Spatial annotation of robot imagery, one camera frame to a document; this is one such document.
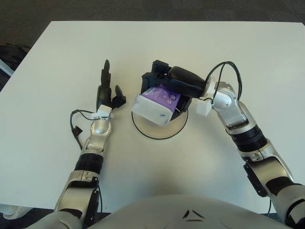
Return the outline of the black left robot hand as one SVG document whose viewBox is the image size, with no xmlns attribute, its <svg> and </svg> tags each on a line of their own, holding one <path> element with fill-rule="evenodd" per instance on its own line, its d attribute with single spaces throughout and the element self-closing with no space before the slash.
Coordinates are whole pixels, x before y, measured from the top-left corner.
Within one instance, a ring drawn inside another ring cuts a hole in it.
<svg viewBox="0 0 305 229">
<path fill-rule="evenodd" d="M 98 110 L 101 105 L 114 109 L 119 108 L 126 103 L 126 97 L 123 95 L 122 90 L 118 85 L 115 86 L 116 96 L 112 98 L 112 89 L 110 84 L 110 62 L 109 60 L 105 60 L 101 73 L 101 84 L 97 89 L 96 110 Z"/>
</svg>

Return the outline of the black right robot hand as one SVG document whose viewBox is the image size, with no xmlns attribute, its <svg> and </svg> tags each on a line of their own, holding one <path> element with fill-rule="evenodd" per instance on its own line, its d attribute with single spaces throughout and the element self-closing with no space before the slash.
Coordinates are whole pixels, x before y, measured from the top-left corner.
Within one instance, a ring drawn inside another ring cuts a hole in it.
<svg viewBox="0 0 305 229">
<path fill-rule="evenodd" d="M 203 94 L 206 82 L 186 69 L 170 67 L 169 64 L 156 60 L 152 63 L 152 71 L 142 76 L 141 93 L 159 85 L 181 95 L 171 118 L 173 120 L 187 111 L 192 98 L 199 98 Z"/>
</svg>

